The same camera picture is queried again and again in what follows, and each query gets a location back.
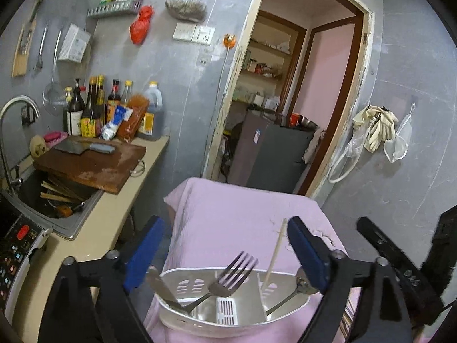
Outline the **hanging grater board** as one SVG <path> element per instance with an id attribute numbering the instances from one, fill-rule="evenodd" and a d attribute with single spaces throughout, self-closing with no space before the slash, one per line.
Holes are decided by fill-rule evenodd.
<path id="1" fill-rule="evenodd" d="M 29 51 L 33 41 L 33 34 L 36 29 L 36 15 L 42 2 L 43 0 L 33 0 L 30 16 L 23 24 L 12 62 L 12 77 L 22 77 L 25 76 L 27 72 Z"/>

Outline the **hanging bag of dried goods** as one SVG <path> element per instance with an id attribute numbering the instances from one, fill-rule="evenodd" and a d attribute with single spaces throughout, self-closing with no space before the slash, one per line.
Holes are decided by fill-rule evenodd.
<path id="1" fill-rule="evenodd" d="M 165 7 L 175 19 L 191 23 L 203 23 L 208 14 L 203 0 L 165 0 Z"/>

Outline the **wooden cutting board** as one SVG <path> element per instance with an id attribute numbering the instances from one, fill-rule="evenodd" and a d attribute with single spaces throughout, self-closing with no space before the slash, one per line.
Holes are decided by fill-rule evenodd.
<path id="1" fill-rule="evenodd" d="M 85 139 L 73 136 L 67 139 L 83 143 L 111 145 L 114 146 L 115 151 L 111 155 L 107 155 L 88 150 L 78 156 L 51 148 L 34 161 L 34 167 L 57 177 L 111 194 L 120 192 L 147 151 L 144 146 L 103 139 Z"/>

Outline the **cleaver knife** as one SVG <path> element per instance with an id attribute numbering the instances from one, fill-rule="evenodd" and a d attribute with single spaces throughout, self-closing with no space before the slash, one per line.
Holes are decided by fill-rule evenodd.
<path id="1" fill-rule="evenodd" d="M 88 150 L 107 155 L 111 155 L 115 151 L 114 146 L 111 145 L 101 143 L 83 143 L 70 139 L 63 140 L 62 142 L 55 145 L 53 149 L 78 156 L 82 155 Z"/>

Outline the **wall power socket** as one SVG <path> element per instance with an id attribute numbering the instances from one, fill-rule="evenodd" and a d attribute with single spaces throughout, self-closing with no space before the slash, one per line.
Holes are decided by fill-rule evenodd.
<path id="1" fill-rule="evenodd" d="M 190 23 L 177 23 L 172 39 L 209 46 L 214 33 L 214 27 L 200 26 Z"/>

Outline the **red plastic bag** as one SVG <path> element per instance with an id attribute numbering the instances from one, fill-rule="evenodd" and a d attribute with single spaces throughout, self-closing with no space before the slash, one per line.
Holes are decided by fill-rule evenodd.
<path id="1" fill-rule="evenodd" d="M 152 5 L 142 6 L 136 20 L 129 27 L 129 35 L 133 44 L 140 45 L 147 36 L 150 20 L 154 15 Z"/>

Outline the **hanging strainer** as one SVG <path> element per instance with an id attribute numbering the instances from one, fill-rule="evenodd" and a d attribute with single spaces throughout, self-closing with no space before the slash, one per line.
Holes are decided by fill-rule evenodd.
<path id="1" fill-rule="evenodd" d="M 47 84 L 42 93 L 42 104 L 45 110 L 53 115 L 58 116 L 66 105 L 66 93 L 63 86 L 56 81 L 58 49 L 61 41 L 63 30 L 57 34 L 57 40 L 53 50 L 53 66 L 50 83 Z"/>

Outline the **pink floral tablecloth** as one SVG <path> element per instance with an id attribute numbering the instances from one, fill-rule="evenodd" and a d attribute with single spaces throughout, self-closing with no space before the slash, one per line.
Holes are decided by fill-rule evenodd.
<path id="1" fill-rule="evenodd" d="M 298 216 L 314 236 L 330 249 L 346 252 L 331 222 L 316 201 L 305 196 L 243 188 L 202 178 L 188 178 L 164 199 L 171 218 L 171 245 L 164 270 L 226 267 L 241 251 L 257 259 L 257 269 L 266 270 L 284 218 Z M 296 273 L 300 262 L 287 237 L 273 270 Z M 239 338 L 201 338 L 165 327 L 154 297 L 144 325 L 154 342 L 297 342 L 304 333 L 321 294 L 310 297 L 307 306 Z"/>

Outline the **steel fork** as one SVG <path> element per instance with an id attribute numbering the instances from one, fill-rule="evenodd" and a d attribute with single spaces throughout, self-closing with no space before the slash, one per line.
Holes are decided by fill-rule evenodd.
<path id="1" fill-rule="evenodd" d="M 232 296 L 243 285 L 251 272 L 255 269 L 259 259 L 247 252 L 241 251 L 227 267 L 209 284 L 208 292 L 184 306 L 184 311 L 190 314 L 197 306 L 211 296 L 226 298 Z"/>

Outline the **large steel spoon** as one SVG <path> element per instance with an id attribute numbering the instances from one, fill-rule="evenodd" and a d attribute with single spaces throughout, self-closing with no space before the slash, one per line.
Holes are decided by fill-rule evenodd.
<path id="1" fill-rule="evenodd" d="M 269 310 L 266 311 L 266 315 L 269 316 L 279 308 L 281 308 L 283 305 L 285 305 L 288 301 L 290 301 L 292 298 L 297 296 L 298 294 L 307 294 L 307 295 L 313 295 L 316 294 L 318 290 L 314 288 L 313 286 L 310 285 L 310 281 L 303 270 L 302 267 L 300 267 L 297 270 L 296 273 L 296 287 L 294 291 L 285 297 L 284 299 L 281 300 L 278 304 L 274 305 L 271 307 Z"/>

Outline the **large oil jug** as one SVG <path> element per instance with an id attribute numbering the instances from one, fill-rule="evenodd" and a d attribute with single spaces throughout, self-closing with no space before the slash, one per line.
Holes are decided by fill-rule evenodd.
<path id="1" fill-rule="evenodd" d="M 142 139 L 158 140 L 163 130 L 164 104 L 163 95 L 158 88 L 157 82 L 149 82 L 149 87 L 143 95 L 149 100 L 149 106 L 137 134 Z"/>

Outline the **white plastic utensil holder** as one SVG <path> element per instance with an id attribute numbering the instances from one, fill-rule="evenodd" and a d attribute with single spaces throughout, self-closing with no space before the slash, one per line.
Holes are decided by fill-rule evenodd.
<path id="1" fill-rule="evenodd" d="M 267 310 L 294 291 L 296 275 L 273 272 L 268 287 L 262 291 L 265 275 L 265 270 L 253 270 L 232 296 L 212 296 L 188 315 L 170 308 L 159 298 L 160 320 L 167 328 L 198 337 L 235 338 L 283 320 L 308 304 L 310 295 L 298 294 L 267 316 Z"/>

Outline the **wooden chopstick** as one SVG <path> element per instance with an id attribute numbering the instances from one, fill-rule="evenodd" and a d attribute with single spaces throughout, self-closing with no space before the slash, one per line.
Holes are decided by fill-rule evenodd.
<path id="1" fill-rule="evenodd" d="M 278 257 L 279 252 L 280 252 L 282 241 L 283 241 L 283 238 L 285 236 L 286 224 L 287 224 L 287 219 L 284 218 L 284 220 L 282 221 L 281 227 L 280 227 L 280 231 L 278 233 L 278 238 L 277 238 L 277 241 L 276 241 L 275 248 L 273 250 L 273 255 L 272 255 L 271 259 L 270 259 L 269 267 L 268 267 L 268 269 L 266 271 L 266 275 L 265 275 L 264 281 L 262 283 L 262 287 L 261 287 L 262 291 L 264 291 L 269 285 L 270 275 L 273 272 L 273 268 L 275 266 L 276 259 Z"/>

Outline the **steel butter knife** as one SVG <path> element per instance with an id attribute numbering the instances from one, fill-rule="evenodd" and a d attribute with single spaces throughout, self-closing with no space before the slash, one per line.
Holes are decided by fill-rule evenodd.
<path id="1" fill-rule="evenodd" d="M 170 308 L 173 308 L 182 314 L 188 315 L 188 312 L 184 310 L 184 307 L 176 300 L 171 290 L 163 282 L 159 271 L 154 266 L 149 266 L 146 274 L 146 281 L 149 283 L 149 286 L 151 286 L 154 293 L 164 300 Z"/>

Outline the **grey cabinet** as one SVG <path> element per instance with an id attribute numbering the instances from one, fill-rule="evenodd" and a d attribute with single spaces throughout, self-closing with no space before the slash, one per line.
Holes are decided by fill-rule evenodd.
<path id="1" fill-rule="evenodd" d="M 313 130 L 279 126 L 258 111 L 242 124 L 227 181 L 247 188 L 291 194 L 306 168 L 302 157 Z"/>

